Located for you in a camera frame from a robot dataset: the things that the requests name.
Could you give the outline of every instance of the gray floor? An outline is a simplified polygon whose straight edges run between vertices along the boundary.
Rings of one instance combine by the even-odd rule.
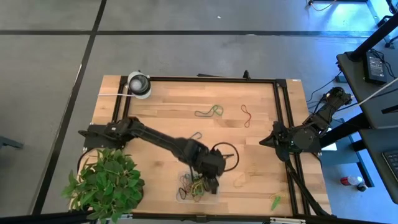
[[[374,30],[374,19],[365,4],[339,3],[330,10],[315,12],[305,8],[305,1],[278,3],[259,0],[109,0],[99,28]],[[40,4],[0,0],[0,29],[90,30],[99,5],[99,0],[40,1]],[[10,147],[0,150],[0,217],[29,212],[87,40],[87,36],[0,35],[0,102],[3,106],[0,135],[25,143],[25,148],[20,151]],[[83,144],[77,130],[85,129],[91,120],[103,75],[127,75],[141,69],[153,76],[207,73],[241,77],[247,69],[252,77],[301,79],[309,98],[314,89],[338,73],[336,54],[355,49],[363,40],[232,35],[97,36],[44,213],[67,210],[67,201],[61,198],[60,192],[67,184],[69,171],[76,170]],[[386,51],[387,58],[394,58],[394,55],[397,58],[397,50]],[[349,91],[347,85],[341,86]],[[315,99],[321,94],[321,91],[315,94]],[[358,110],[344,114],[344,117],[353,116]],[[398,205],[391,202],[369,156],[366,153],[364,156],[376,184],[364,193],[337,183],[341,176],[358,174],[356,165],[324,169],[332,211],[342,218],[394,223],[398,220],[395,212]],[[371,199],[376,203],[369,204]]]

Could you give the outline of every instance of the potted plant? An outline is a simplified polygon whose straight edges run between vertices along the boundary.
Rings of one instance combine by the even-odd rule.
[[[111,218],[116,223],[123,213],[137,207],[145,183],[132,159],[121,150],[97,150],[97,155],[98,161],[93,164],[86,160],[77,178],[70,172],[69,185],[62,194],[72,200],[71,209],[92,208],[88,219],[103,223]]]

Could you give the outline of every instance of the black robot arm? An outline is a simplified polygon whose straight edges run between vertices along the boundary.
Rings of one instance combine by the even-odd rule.
[[[287,172],[294,179],[314,212],[317,215],[329,215],[315,201],[300,180],[289,156],[291,152],[320,152],[319,138],[327,132],[332,116],[338,108],[351,103],[351,95],[345,93],[344,89],[340,87],[334,87],[322,97],[322,102],[324,105],[311,114],[300,126],[286,128],[283,123],[274,121],[271,134],[259,144],[275,148],[277,157],[287,164]]]
[[[84,146],[88,149],[110,147],[122,149],[134,138],[141,138],[169,150],[180,162],[202,174],[207,187],[215,194],[218,187],[216,177],[225,169],[225,158],[218,149],[209,150],[194,139],[173,138],[142,124],[137,118],[124,118],[117,123],[92,124],[87,131],[79,131],[86,137]]]

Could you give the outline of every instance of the wooden tabletop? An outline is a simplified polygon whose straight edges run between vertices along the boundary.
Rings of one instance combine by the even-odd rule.
[[[120,76],[105,75],[99,93],[117,93]],[[199,131],[199,139],[212,147],[218,142],[229,142],[239,151],[240,162],[234,170],[225,172],[219,179],[219,195],[216,203],[183,203],[176,199],[180,186],[179,172],[189,171],[169,151],[141,139],[134,139],[124,149],[132,155],[145,180],[144,198],[134,212],[146,213],[205,213],[212,215],[278,215],[291,216],[286,169],[275,150],[260,146],[277,120],[274,91],[266,83],[215,83],[215,82],[151,82],[152,94],[145,100],[131,98],[129,116],[136,116],[148,127],[173,137],[189,138]],[[302,83],[287,80],[294,123],[301,124],[308,116]],[[111,121],[115,96],[99,96],[93,120],[95,124]],[[283,97],[280,99],[284,121],[287,116]],[[123,112],[125,97],[121,101],[119,118]],[[222,116],[197,117],[195,111],[208,111],[213,105],[224,108]],[[246,105],[252,118],[250,127],[244,123],[248,115],[241,111]],[[233,153],[230,147],[219,148],[223,154]],[[95,161],[90,152],[89,161]],[[330,212],[329,200],[319,161],[313,155],[302,153],[301,161],[305,183],[317,202]],[[231,167],[236,157],[227,159]],[[279,193],[282,200],[271,211],[271,196]],[[300,191],[296,186],[299,211],[303,212]]]

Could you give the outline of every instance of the white cable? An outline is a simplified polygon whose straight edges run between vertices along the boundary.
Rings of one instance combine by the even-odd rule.
[[[121,93],[100,93],[98,96],[135,96],[130,94],[121,94]]]
[[[323,11],[323,10],[329,8],[329,7],[330,7],[332,4],[334,4],[336,1],[337,1],[337,0],[334,0],[332,3],[330,3],[327,7],[324,7],[323,9],[317,9],[317,8],[313,5],[313,3],[311,4],[311,6],[314,8],[314,10],[320,12],[320,11]]]
[[[375,91],[372,95],[368,96],[365,100],[359,102],[357,105],[352,106],[351,108],[347,108],[347,110],[345,110],[345,113],[347,113],[347,111],[349,111],[350,109],[352,110],[353,108],[355,108],[356,106],[361,106],[361,104],[365,103],[366,101],[370,100],[372,97],[374,97],[376,94],[380,93],[381,91],[383,91],[383,89],[391,86],[394,82],[396,82],[398,80],[398,78],[394,79],[393,81],[391,81],[390,83],[388,83],[387,85],[383,86],[380,90]]]

